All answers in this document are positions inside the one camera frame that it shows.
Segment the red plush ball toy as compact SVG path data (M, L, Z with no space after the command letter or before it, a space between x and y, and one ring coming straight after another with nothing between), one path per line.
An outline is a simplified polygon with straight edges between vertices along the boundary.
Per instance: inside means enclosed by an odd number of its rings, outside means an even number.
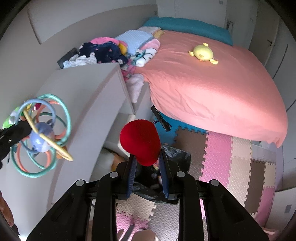
M143 166L151 166L159 158L159 135L154 124L148 120L127 123L120 132L119 140L123 149L134 155Z

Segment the colourful ring rattle toy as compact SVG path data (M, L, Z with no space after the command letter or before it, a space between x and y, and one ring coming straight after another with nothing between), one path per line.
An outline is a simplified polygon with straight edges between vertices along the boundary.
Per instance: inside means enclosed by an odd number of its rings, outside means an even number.
M66 149L72 121L65 103L58 96L48 93L25 101L16 108L14 127L20 126L21 117L29 124L29 133L13 145L15 151L11 150L12 162L20 174L39 178L55 168L58 158L73 161ZM31 173L22 165L21 148L41 171Z

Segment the green white plush toy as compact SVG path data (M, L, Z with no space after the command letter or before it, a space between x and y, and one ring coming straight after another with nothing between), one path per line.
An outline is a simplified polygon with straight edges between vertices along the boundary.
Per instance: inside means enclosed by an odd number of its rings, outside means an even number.
M9 128L10 126L14 125L15 122L16 122L16 117L18 116L18 111L19 111L19 106L17 108L15 108L10 116L8 118L6 118L6 120L4 121L3 125L2 125L2 129L5 129L5 128Z

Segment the orange yellow plush toy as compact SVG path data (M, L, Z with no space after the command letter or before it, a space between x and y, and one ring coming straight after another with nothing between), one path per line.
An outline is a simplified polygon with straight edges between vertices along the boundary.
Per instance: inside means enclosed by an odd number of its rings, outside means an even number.
M114 158L113 158L113 161L112 161L111 170L116 171L116 168L117 168L118 164L122 163L122 162L125 162L126 160L124 159L124 157L119 156L116 153L113 153L113 155L114 155Z

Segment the pink bed mattress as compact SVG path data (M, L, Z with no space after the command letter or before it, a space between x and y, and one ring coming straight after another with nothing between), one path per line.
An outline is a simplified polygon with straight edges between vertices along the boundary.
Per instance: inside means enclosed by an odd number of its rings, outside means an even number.
M189 33L165 31L160 48L136 68L164 115L208 131L281 146L285 104L273 79L247 49ZM207 43L219 63L189 55Z

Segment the white crumpled cloth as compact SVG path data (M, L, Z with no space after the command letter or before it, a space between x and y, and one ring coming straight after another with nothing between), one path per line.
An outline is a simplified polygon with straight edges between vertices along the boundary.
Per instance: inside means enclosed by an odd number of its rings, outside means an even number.
M95 58L94 53L90 53L89 57L86 57L85 55L79 56L78 54L75 54L69 60L63 62L63 68L66 69L92 64L97 64L97 59Z

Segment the pink white folded clothes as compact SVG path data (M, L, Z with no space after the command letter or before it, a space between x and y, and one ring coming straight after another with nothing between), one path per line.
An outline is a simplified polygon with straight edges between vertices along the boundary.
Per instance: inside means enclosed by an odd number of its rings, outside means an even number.
M160 42L158 39L152 39L144 44L140 49L136 51L135 57L132 61L133 65L137 67L143 67L147 64L157 53L160 48Z

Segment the navy patterned garment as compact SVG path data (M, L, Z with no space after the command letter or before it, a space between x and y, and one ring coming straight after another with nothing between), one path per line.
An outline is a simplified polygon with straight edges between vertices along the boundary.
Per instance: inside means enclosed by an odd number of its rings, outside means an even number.
M91 42L83 43L79 48L79 56L94 56L97 63L118 62L120 65L128 63L128 58L121 54L121 51L113 42L103 44L92 44Z

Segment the yellow duck plush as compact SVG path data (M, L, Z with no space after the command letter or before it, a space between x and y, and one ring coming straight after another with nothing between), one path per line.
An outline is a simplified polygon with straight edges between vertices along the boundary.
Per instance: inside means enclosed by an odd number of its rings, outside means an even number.
M214 53L209 48L207 43L203 43L202 45L197 45L193 51L188 51L189 55L192 57L196 57L202 62L209 61L210 63L217 65L219 63L218 60L214 59Z

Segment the light blue folded blanket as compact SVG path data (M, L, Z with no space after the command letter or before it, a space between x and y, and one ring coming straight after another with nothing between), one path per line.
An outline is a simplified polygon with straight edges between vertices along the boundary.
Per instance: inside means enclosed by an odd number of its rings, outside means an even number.
M127 44L127 53L135 55L139 48L153 38L154 36L151 33L145 31L128 30L117 36L115 39L125 42Z

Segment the teal pillow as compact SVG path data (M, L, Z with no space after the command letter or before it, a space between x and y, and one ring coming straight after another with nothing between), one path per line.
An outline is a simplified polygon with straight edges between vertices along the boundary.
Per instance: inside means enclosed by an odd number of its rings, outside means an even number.
M228 30L203 21L185 18L151 17L144 23L144 27L159 27L162 30L199 35L233 46L233 40Z

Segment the black picture frame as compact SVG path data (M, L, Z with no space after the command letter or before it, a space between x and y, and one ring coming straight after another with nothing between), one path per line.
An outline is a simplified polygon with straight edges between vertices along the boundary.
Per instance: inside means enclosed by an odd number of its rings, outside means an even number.
M60 58L57 61L57 64L59 65L60 69L64 68L63 63L67 60L70 60L71 57L73 57L74 55L78 54L78 51L76 48L72 48L69 52L67 52L62 58Z

